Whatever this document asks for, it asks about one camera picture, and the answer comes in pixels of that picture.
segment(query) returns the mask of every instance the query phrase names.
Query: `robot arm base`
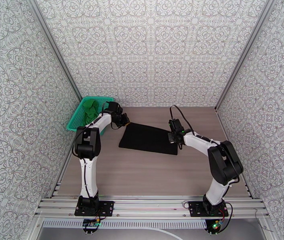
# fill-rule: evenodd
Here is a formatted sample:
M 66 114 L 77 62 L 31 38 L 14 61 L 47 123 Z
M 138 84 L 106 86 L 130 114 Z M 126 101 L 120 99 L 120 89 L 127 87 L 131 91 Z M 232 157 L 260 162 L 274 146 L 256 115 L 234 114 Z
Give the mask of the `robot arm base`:
M 213 206 L 208 200 L 203 201 L 189 201 L 189 212 L 191 217 L 217 217 L 221 218 L 223 215 L 228 216 L 225 202 L 222 201 L 218 205 Z
M 84 198 L 79 197 L 75 208 L 75 216 L 112 216 L 114 201 L 99 201 L 99 195 L 94 197 Z

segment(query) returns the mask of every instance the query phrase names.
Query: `black mounting plate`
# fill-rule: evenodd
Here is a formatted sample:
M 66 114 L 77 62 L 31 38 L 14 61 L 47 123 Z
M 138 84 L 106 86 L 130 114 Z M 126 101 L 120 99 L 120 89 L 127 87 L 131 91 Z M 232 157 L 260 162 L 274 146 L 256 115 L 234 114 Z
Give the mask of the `black mounting plate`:
M 228 211 L 227 211 L 227 207 L 226 204 L 223 202 L 220 207 L 218 207 L 216 210 L 214 210 L 210 215 L 208 215 L 206 213 L 206 210 L 203 206 L 203 201 L 189 201 L 189 213 L 191 214 L 191 217 L 223 217 L 223 213 L 224 213 L 224 217 L 228 216 Z
M 99 201 L 99 216 L 112 216 L 114 201 Z M 77 202 L 75 216 L 96 216 L 96 209 L 92 206 L 85 206 L 80 201 Z

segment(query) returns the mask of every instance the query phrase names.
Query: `aluminum frame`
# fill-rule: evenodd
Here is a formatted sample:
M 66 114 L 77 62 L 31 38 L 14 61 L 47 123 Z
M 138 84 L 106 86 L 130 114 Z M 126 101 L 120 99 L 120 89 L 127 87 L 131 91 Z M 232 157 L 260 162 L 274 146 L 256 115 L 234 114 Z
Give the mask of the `aluminum frame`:
M 250 37 L 247 40 L 247 43 L 245 44 L 245 47 L 235 64 L 235 67 L 233 68 L 233 71 L 226 82 L 226 85 L 222 91 L 222 94 L 220 95 L 219 99 L 216 102 L 215 110 L 218 111 L 220 108 L 227 92 L 229 91 L 234 79 L 236 78 L 238 72 L 240 71 L 241 67 L 244 65 L 245 60 L 247 59 L 247 56 L 251 52 L 251 49 L 253 48 L 253 45 L 255 44 L 256 39 L 258 38 L 260 32 L 262 31 L 263 26 L 265 25 L 265 22 L 267 21 L 270 13 L 272 12 L 277 0 L 266 0 L 265 5 L 262 9 L 261 14 L 259 15 L 256 24 L 253 28 L 253 31 L 250 34 Z
M 37 239 L 43 227 L 81 228 L 81 220 L 90 217 L 74 216 L 77 198 L 78 196 L 59 195 L 43 198 L 34 215 L 28 239 Z M 113 215 L 107 217 L 101 229 L 140 229 L 145 226 L 159 229 L 200 229 L 205 228 L 205 219 L 216 219 L 190 217 L 189 210 L 183 207 L 183 202 L 201 201 L 201 196 L 101 196 L 100 199 L 115 201 Z M 230 196 L 225 197 L 225 201 L 233 206 L 232 219 L 256 218 L 267 240 L 279 239 L 262 200 L 250 196 Z
M 38 23 L 45 39 L 47 40 L 49 46 L 51 47 L 53 53 L 55 54 L 57 61 L 60 65 L 60 67 L 62 68 L 66 78 L 68 79 L 71 87 L 73 88 L 77 98 L 79 99 L 79 101 L 82 100 L 82 95 L 79 91 L 79 89 L 76 86 L 76 83 L 74 81 L 74 79 L 72 78 L 71 72 L 58 48 L 58 45 L 56 43 L 56 41 L 54 40 L 54 37 L 50 31 L 50 28 L 48 26 L 48 24 L 45 21 L 45 18 L 39 8 L 38 2 L 36 0 L 26 0 L 31 12 L 33 13 L 34 19 L 36 20 L 36 22 Z

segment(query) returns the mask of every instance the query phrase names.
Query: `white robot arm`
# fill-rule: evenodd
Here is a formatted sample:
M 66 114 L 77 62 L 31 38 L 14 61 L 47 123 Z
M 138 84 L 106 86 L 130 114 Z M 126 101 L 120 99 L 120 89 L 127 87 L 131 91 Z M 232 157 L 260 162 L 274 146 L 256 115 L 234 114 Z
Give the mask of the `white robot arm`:
M 231 142 L 227 140 L 223 142 L 215 141 L 199 135 L 192 129 L 181 110 L 178 107 L 176 108 L 180 111 L 190 129 L 184 130 L 179 119 L 173 118 L 170 108 L 171 119 L 169 125 L 171 133 L 169 133 L 169 141 L 178 143 L 180 149 L 183 145 L 186 145 L 206 155 L 209 158 L 210 170 L 213 176 L 211 186 L 203 197 L 203 203 L 197 207 L 198 209 L 195 209 L 194 205 L 190 205 L 190 202 L 189 205 L 198 216 L 219 214 L 219 211 L 223 211 L 225 208 L 223 197 L 231 184 L 239 182 L 239 175 L 243 172 L 243 166 Z
M 110 216 L 114 202 L 101 202 L 96 186 L 96 162 L 101 151 L 100 132 L 111 123 L 118 128 L 130 123 L 126 113 L 116 102 L 109 102 L 107 109 L 90 124 L 77 128 L 73 154 L 79 158 L 82 174 L 81 195 L 75 210 L 76 216 Z

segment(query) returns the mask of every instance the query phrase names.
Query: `patterned wallpaper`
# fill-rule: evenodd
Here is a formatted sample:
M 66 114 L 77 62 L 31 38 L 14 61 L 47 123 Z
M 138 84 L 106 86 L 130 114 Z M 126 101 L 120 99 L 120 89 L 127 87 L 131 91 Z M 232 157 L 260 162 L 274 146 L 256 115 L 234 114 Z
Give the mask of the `patterned wallpaper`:
M 82 96 L 213 106 L 265 0 L 37 0 Z
M 284 0 L 278 0 L 218 111 L 284 239 Z
M 0 239 L 24 239 L 53 187 L 78 100 L 25 0 L 0 0 Z

